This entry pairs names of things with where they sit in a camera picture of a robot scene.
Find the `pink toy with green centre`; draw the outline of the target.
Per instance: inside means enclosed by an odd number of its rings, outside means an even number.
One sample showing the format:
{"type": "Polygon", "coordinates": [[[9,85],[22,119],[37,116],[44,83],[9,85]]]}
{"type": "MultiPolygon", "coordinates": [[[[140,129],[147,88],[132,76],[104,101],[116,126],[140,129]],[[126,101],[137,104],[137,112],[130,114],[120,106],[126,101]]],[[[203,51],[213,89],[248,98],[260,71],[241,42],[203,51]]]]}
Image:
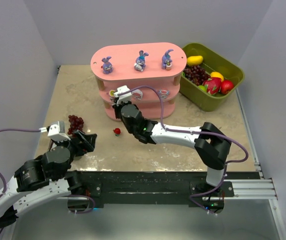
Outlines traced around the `pink toy with green centre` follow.
{"type": "Polygon", "coordinates": [[[111,101],[114,101],[114,99],[115,99],[114,93],[115,93],[115,90],[113,90],[113,89],[111,89],[111,90],[108,92],[108,96],[109,96],[109,98],[110,98],[111,101]]]}

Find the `pink toy with white frill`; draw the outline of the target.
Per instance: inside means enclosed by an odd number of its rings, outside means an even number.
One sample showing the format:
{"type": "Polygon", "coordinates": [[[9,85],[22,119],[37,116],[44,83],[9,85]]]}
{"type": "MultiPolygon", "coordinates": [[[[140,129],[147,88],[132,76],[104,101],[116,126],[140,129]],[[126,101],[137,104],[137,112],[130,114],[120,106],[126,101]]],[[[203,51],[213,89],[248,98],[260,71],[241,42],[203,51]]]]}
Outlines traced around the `pink toy with white frill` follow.
{"type": "Polygon", "coordinates": [[[143,92],[139,89],[136,89],[132,92],[132,96],[137,101],[142,100],[143,99],[143,92]]]}

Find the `pink toy with blue bow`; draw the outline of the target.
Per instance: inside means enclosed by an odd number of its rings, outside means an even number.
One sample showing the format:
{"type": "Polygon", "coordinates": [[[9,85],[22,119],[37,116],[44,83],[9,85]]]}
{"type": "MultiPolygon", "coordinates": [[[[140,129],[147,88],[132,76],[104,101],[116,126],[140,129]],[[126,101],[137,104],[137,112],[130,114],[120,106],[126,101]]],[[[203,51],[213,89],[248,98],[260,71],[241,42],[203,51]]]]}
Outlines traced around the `pink toy with blue bow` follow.
{"type": "Polygon", "coordinates": [[[159,94],[160,98],[166,99],[170,95],[170,91],[167,89],[159,89],[158,94],[159,94]]]}

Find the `purple bunny toy red bow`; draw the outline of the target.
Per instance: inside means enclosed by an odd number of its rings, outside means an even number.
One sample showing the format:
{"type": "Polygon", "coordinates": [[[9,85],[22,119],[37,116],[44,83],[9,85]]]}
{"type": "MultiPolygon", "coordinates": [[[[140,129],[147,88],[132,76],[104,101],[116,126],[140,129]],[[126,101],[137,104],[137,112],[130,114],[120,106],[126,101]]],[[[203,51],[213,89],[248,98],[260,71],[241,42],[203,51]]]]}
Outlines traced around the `purple bunny toy red bow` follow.
{"type": "Polygon", "coordinates": [[[108,74],[113,72],[113,65],[110,62],[111,58],[112,58],[111,56],[107,56],[107,57],[104,57],[101,60],[103,62],[103,65],[101,66],[101,68],[103,70],[103,73],[106,74],[106,75],[108,75],[108,74]]]}

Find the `purple bunny toy blue ears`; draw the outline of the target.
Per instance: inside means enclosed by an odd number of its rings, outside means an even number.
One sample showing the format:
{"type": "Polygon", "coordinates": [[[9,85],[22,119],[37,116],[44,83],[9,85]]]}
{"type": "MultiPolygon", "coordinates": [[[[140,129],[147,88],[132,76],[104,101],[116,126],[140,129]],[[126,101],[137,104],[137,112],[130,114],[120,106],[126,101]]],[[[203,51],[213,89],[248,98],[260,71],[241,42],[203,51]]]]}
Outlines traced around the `purple bunny toy blue ears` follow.
{"type": "Polygon", "coordinates": [[[146,61],[145,57],[147,57],[149,54],[147,52],[144,52],[143,50],[139,51],[139,57],[136,58],[134,69],[136,71],[143,72],[146,67],[146,61]]]}

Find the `purple bunny toy with cup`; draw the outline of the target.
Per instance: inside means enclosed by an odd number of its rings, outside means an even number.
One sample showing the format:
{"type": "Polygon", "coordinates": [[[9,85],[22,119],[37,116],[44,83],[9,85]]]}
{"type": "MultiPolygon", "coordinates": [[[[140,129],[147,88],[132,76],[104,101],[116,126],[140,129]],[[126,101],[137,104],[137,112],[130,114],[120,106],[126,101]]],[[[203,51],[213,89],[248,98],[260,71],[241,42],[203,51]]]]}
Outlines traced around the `purple bunny toy with cup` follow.
{"type": "Polygon", "coordinates": [[[168,49],[164,55],[162,56],[162,64],[161,67],[164,70],[171,70],[172,68],[172,60],[171,60],[171,56],[170,56],[170,52],[172,52],[173,49],[168,49]]]}

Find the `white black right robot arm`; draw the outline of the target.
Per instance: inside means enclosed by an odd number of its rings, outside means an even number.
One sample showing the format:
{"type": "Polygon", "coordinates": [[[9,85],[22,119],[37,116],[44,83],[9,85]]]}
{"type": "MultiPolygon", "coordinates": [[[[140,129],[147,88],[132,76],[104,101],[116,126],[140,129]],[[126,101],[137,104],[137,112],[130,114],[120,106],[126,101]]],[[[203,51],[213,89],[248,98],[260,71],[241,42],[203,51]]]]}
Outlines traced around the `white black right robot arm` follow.
{"type": "Polygon", "coordinates": [[[202,126],[180,127],[162,125],[143,117],[131,102],[112,105],[115,117],[122,121],[127,131],[143,144],[172,144],[196,150],[207,166],[206,184],[217,187],[224,175],[231,141],[212,123],[202,126]]]}

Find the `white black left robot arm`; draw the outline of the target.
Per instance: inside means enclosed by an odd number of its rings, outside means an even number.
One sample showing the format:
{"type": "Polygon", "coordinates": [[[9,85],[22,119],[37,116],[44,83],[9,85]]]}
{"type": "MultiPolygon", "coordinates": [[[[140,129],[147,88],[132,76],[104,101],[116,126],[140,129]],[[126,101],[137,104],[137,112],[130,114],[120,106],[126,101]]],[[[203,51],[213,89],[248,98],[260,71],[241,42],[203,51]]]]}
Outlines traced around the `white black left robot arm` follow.
{"type": "Polygon", "coordinates": [[[70,171],[73,160],[95,149],[97,134],[76,130],[74,137],[52,127],[37,129],[47,133],[55,147],[26,161],[9,181],[2,178],[0,189],[0,229],[16,222],[28,210],[56,198],[84,196],[80,172],[70,171]]]}

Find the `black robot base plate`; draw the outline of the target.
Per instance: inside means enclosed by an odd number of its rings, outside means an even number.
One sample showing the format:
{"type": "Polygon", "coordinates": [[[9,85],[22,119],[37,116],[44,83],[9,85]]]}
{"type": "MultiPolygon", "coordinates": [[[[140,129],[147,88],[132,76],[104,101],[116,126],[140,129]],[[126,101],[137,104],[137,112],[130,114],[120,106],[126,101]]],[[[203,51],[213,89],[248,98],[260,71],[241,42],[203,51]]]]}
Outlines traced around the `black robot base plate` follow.
{"type": "Polygon", "coordinates": [[[69,199],[70,210],[85,205],[103,208],[106,205],[188,205],[191,195],[211,190],[205,173],[185,171],[69,171],[66,174],[71,193],[80,202],[69,199]]]}

